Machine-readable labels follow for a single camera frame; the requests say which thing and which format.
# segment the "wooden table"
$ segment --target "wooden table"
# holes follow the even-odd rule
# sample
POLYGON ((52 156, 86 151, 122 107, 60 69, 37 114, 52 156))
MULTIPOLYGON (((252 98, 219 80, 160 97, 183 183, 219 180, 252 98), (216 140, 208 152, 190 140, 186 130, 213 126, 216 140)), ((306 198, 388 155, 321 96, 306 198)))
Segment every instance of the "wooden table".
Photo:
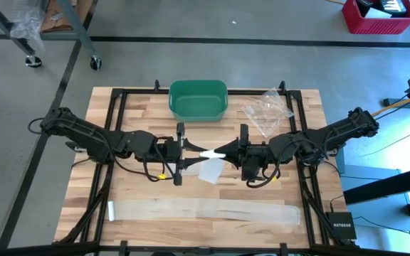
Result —
MULTIPOLYGON (((86 120, 104 126, 111 91, 111 87, 94 88, 86 120)), ((308 127, 317 129, 325 126, 325 115, 319 91, 302 90, 302 94, 308 127)), ((248 104, 256 97, 258 96, 229 96, 228 109, 220 122, 186 123, 186 137, 197 146, 213 149, 234 140, 239 135, 240 124, 245 123, 249 126, 251 142, 268 141, 241 110, 241 105, 248 104)), ((119 102, 116 104, 112 127, 115 126, 119 104, 119 102)), ((301 127, 295 100, 294 113, 296 114, 297 127, 301 127)), ((156 136, 176 134, 177 121, 168 108, 167 95, 129 95, 124 114, 123 131, 142 129, 156 136)), ((285 132, 290 132, 287 118, 283 120, 278 131, 274 132, 273 135, 285 132)), ((77 154, 75 161, 86 158, 85 154, 77 154)), ((143 171, 142 164, 132 157, 121 160, 121 163, 129 169, 143 171)), ((95 163, 88 161, 78 164, 72 170, 55 240, 63 238, 85 212, 94 168, 95 163)), ((149 169, 152 174, 156 174, 160 172, 161 165, 149 164, 149 169)), ((116 166, 113 172, 109 201, 150 198, 220 198, 277 203, 297 206, 300 209, 301 220, 299 225, 208 218, 116 220, 110 222, 106 216, 101 244, 119 245, 121 240, 127 240, 130 245, 142 246, 271 248, 279 247, 280 242, 285 242, 289 248, 307 248, 309 247, 308 237, 295 161, 282 165, 281 172, 282 176, 277 181, 270 182, 267 186, 259 189, 251 189, 240 180, 240 170, 236 170, 230 164, 225 164, 223 173, 216 185, 201 181, 197 176, 184 176, 183 186, 174 186, 172 181, 152 183, 144 176, 127 173, 116 166)), ((317 178, 324 211, 330 210, 330 200, 342 195, 338 173, 330 165, 321 164, 317 178)), ((338 198, 333 203, 335 210, 346 210, 343 198, 338 198)), ((311 212, 315 238, 319 242, 318 220, 312 209, 311 212)), ((90 227, 90 238, 93 237, 94 230, 95 218, 90 227)))

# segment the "red crate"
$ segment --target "red crate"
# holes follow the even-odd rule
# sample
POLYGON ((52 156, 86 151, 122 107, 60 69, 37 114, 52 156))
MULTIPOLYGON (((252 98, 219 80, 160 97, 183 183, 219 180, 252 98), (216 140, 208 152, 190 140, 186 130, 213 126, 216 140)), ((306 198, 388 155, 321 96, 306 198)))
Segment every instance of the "red crate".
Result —
POLYGON ((403 18, 364 18, 360 15, 357 2, 347 0, 342 7, 347 28, 356 34, 400 34, 410 25, 410 0, 402 0, 407 14, 403 18))

